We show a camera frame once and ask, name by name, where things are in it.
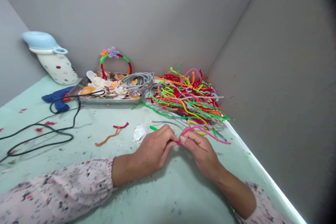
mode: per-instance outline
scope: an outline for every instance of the table surface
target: table surface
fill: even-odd
[[[44,77],[19,96],[0,108],[0,137],[15,133],[51,115],[49,104],[41,97],[66,86],[55,83],[49,76]],[[69,102],[76,108],[77,102]],[[184,127],[180,121],[161,116],[143,105],[131,110],[130,105],[87,105],[79,112],[75,128],[66,132],[75,138],[65,144],[49,146],[18,157],[7,158],[0,164],[0,194],[7,192],[16,184],[36,175],[51,172],[64,166],[89,159],[118,156],[134,152],[139,144],[132,142],[133,131],[140,123],[153,125],[152,121],[171,121]],[[54,128],[72,125],[76,110],[48,118],[57,122]],[[108,140],[115,133],[113,125],[129,126]],[[176,135],[182,132],[170,125]],[[264,168],[250,152],[229,123],[221,133],[232,142],[224,145],[209,138],[219,160],[224,166],[243,181],[261,185],[268,193],[274,207],[287,215],[295,223],[305,223],[290,204],[281,190],[273,182]],[[18,135],[0,141],[0,159],[15,144],[37,136],[37,127],[31,127]],[[58,142],[68,136],[51,133],[18,147],[19,152],[46,143]],[[170,153],[166,167],[151,177],[121,186],[101,207],[80,217],[74,223],[237,223],[232,210],[221,192],[209,182],[196,167],[191,153],[183,146],[176,146]]]

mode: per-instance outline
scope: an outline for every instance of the gray wall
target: gray wall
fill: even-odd
[[[183,63],[207,72],[249,0],[9,0],[30,30],[52,34],[80,76],[115,46],[135,71]],[[105,69],[127,70],[110,60]]]
[[[46,75],[21,39],[21,33],[26,31],[27,26],[9,2],[0,0],[0,106]]]
[[[210,69],[227,116],[308,223],[323,223],[336,139],[335,13],[251,0]]]

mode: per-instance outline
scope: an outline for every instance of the left hand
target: left hand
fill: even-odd
[[[136,152],[114,159],[113,185],[117,187],[161,170],[166,164],[170,150],[177,145],[177,141],[175,132],[166,124],[147,134]]]

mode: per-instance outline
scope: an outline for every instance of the black cable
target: black cable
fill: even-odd
[[[77,107],[77,108],[73,108],[73,109],[71,109],[71,110],[77,109],[77,111],[76,111],[76,114],[75,114],[74,117],[73,117],[72,126],[70,126],[70,127],[61,128],[61,129],[54,129],[54,128],[50,127],[49,125],[45,125],[45,124],[40,124],[40,123],[39,123],[39,122],[41,122],[41,121],[43,121],[43,120],[45,120],[45,119],[47,119],[47,118],[49,118],[49,117],[55,116],[55,115],[57,115],[57,114],[61,114],[61,113],[65,113],[65,112],[71,111],[71,110],[67,110],[67,111],[64,111],[64,112],[60,112],[60,111],[54,112],[54,111],[53,111],[53,109],[52,109],[53,104],[54,104],[56,101],[60,100],[60,99],[64,99],[64,97],[61,97],[61,98],[59,98],[59,99],[53,101],[53,102],[50,104],[50,106],[49,106],[49,110],[53,113],[53,115],[50,115],[50,116],[48,116],[48,117],[46,117],[46,118],[44,118],[44,119],[38,121],[37,123],[28,125],[27,127],[24,127],[23,129],[20,129],[19,131],[17,131],[16,133],[14,133],[14,134],[12,134],[12,135],[5,136],[5,137],[0,138],[0,140],[2,140],[2,139],[6,139],[6,138],[13,137],[13,136],[19,134],[20,132],[22,132],[22,131],[24,131],[24,130],[30,128],[30,127],[33,127],[33,126],[42,126],[42,127],[46,127],[46,128],[48,128],[48,129],[51,130],[51,131],[48,132],[48,133],[45,133],[45,134],[43,134],[43,135],[39,135],[39,136],[30,138],[30,139],[28,139],[28,140],[25,140],[25,141],[23,141],[23,142],[21,142],[21,143],[15,145],[15,146],[13,146],[11,149],[9,149],[9,151],[7,151],[7,156],[6,156],[5,158],[3,158],[3,159],[0,160],[0,163],[1,163],[2,161],[4,161],[6,158],[10,157],[10,156],[21,156],[21,155],[23,155],[23,154],[27,154],[27,153],[29,153],[29,152],[33,152],[33,151],[36,151],[36,150],[38,150],[38,149],[41,149],[41,148],[44,148],[44,147],[47,147],[47,146],[57,145],[57,144],[64,144],[64,143],[70,142],[70,141],[74,138],[74,136],[73,136],[72,134],[70,134],[70,133],[65,133],[65,132],[61,132],[61,131],[63,131],[63,130],[68,130],[68,129],[71,129],[71,128],[74,128],[75,123],[76,123],[76,116],[78,115],[78,113],[79,113],[79,111],[80,111],[80,109],[81,109],[81,101],[78,99],[78,97],[81,97],[81,96],[89,96],[89,95],[93,95],[93,94],[96,94],[96,93],[99,93],[99,92],[103,92],[102,95],[105,94],[105,91],[104,91],[104,90],[99,90],[99,91],[96,91],[96,92],[93,92],[93,93],[89,93],[89,94],[84,94],[84,95],[67,96],[67,98],[77,98],[77,102],[78,102],[78,107]],[[48,134],[50,134],[50,133],[57,133],[57,134],[61,134],[61,135],[68,135],[68,136],[70,136],[70,138],[67,139],[67,140],[65,140],[65,141],[62,141],[62,142],[55,142],[55,143],[52,143],[52,144],[49,143],[49,144],[46,144],[46,145],[43,145],[43,146],[40,146],[40,147],[36,147],[36,148],[34,148],[34,149],[32,149],[32,150],[27,150],[27,151],[25,151],[25,152],[11,154],[11,152],[12,152],[16,147],[20,146],[21,144],[24,144],[25,142],[28,142],[28,141],[34,140],[34,139],[36,139],[36,138],[39,138],[39,137],[48,135]]]

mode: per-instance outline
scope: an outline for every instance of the sleeve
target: sleeve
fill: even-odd
[[[0,223],[66,223],[104,203],[116,189],[113,158],[94,159],[38,176],[0,196]]]
[[[240,224],[294,224],[286,216],[274,209],[264,189],[255,183],[245,182],[245,184],[252,190],[257,206],[247,219],[243,219],[233,210]]]

